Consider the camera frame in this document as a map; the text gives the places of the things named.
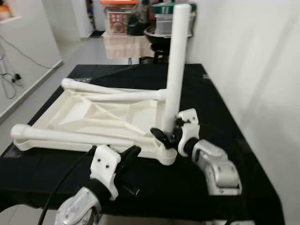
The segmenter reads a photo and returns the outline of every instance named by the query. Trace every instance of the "plastic storage basket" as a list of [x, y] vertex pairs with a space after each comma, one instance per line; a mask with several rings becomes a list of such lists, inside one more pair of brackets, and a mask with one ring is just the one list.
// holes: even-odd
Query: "plastic storage basket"
[[101, 0], [105, 7], [105, 30], [108, 34], [127, 34], [127, 24], [138, 0]]
[[[173, 14], [156, 14], [156, 30], [155, 35], [171, 35]], [[192, 34], [192, 24], [194, 21], [195, 13], [190, 14], [188, 24], [188, 34]]]

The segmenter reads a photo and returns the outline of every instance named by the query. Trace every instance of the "white floor tile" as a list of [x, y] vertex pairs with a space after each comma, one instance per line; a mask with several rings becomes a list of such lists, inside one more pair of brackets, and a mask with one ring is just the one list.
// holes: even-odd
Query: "white floor tile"
[[173, 220], [164, 218], [118, 217], [103, 215], [98, 225], [204, 225], [186, 220]]
[[0, 213], [0, 224], [1, 225], [8, 225], [10, 220], [12, 219], [13, 215], [15, 214], [18, 206], [12, 206], [3, 212]]
[[63, 61], [67, 61], [86, 41], [57, 41], [57, 47]]
[[[26, 205], [19, 205], [8, 225], [36, 225], [41, 212], [41, 209], [34, 209]], [[45, 216], [43, 225], [53, 225], [55, 221], [55, 213], [55, 210], [49, 210]]]
[[0, 155], [8, 146], [10, 129], [17, 123], [26, 124], [34, 114], [42, 107], [45, 101], [59, 87], [62, 78], [68, 76], [78, 64], [127, 64], [127, 59], [107, 59], [102, 38], [91, 38], [84, 42], [77, 51], [70, 56], [64, 65], [57, 69], [39, 88], [37, 88], [10, 117], [0, 125]]

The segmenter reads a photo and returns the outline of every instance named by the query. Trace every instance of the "white tube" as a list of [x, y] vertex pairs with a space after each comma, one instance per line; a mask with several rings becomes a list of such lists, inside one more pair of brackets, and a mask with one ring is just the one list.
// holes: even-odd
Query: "white tube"
[[129, 147], [133, 141], [120, 138], [110, 138], [99, 135], [85, 135], [64, 131], [46, 130], [25, 124], [16, 124], [10, 131], [10, 136], [17, 140], [48, 140], [72, 143], [111, 144], [119, 147]]
[[165, 95], [166, 89], [160, 89], [145, 92], [86, 95], [85, 97], [90, 101], [144, 101], [150, 99], [164, 101]]
[[71, 89], [76, 91], [86, 91], [86, 92], [95, 92], [95, 93], [105, 93], [105, 94], [115, 94], [123, 93], [123, 90], [116, 90], [114, 88], [102, 87], [90, 83], [84, 83], [79, 81], [74, 81], [70, 78], [64, 78], [61, 80], [61, 86], [64, 89]]
[[179, 112], [190, 13], [189, 4], [178, 4], [174, 7], [163, 124], [163, 130], [167, 134], [173, 131], [175, 117]]
[[123, 90], [125, 92], [143, 92], [143, 91], [152, 91], [147, 89], [132, 89], [132, 88], [114, 88], [115, 90]]

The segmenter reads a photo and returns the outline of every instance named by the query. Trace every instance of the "table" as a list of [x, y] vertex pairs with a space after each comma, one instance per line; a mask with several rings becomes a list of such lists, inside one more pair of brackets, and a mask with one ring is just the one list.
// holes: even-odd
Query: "table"
[[102, 37], [109, 59], [154, 56], [146, 36], [111, 35], [105, 32]]
[[[254, 219], [256, 224], [284, 224], [281, 203], [261, 165], [247, 145], [222, 98], [200, 64], [184, 70], [180, 109], [195, 108], [200, 137], [223, 148], [240, 174], [241, 196], [208, 196], [203, 173], [188, 158], [178, 156], [171, 166], [138, 158], [125, 178], [139, 188], [137, 196], [121, 188], [103, 213], [136, 217], [189, 219]], [[87, 78], [107, 87], [158, 90], [166, 87], [167, 65], [78, 65], [68, 76]], [[58, 88], [33, 116], [32, 125], [63, 92]], [[15, 204], [43, 207], [55, 184], [82, 153], [31, 149], [20, 152], [10, 145], [0, 157], [0, 210]], [[89, 179], [92, 157], [85, 158], [68, 176], [50, 208], [57, 209]]]

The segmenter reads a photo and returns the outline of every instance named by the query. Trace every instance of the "white cloth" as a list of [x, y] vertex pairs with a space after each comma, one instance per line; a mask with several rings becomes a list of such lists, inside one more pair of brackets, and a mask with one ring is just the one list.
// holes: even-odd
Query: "white cloth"
[[110, 35], [106, 32], [104, 39], [106, 55], [109, 59], [153, 57], [151, 43], [146, 36]]

